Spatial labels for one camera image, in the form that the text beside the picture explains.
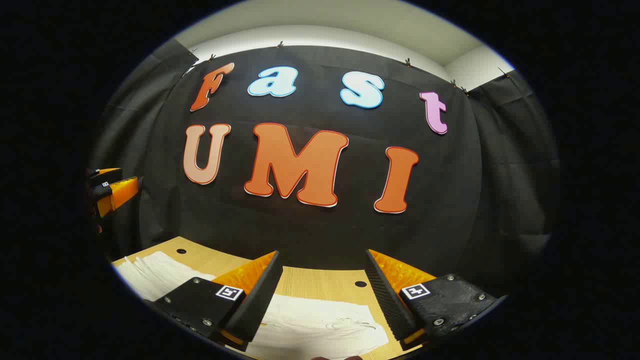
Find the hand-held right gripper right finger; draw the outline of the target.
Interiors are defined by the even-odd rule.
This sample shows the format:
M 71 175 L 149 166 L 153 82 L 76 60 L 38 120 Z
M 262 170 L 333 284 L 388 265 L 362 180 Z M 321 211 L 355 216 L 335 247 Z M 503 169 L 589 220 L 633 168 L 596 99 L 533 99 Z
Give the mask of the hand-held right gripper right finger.
M 373 249 L 365 255 L 375 299 L 405 351 L 452 342 L 502 303 L 455 273 L 434 276 Z

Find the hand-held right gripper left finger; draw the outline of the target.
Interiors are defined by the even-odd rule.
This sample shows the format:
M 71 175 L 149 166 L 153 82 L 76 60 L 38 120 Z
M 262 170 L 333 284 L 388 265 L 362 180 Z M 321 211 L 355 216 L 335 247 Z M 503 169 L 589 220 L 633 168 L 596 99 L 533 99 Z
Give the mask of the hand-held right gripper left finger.
M 211 342 L 246 351 L 281 275 L 281 255 L 272 251 L 213 280 L 193 276 L 153 301 L 152 308 Z

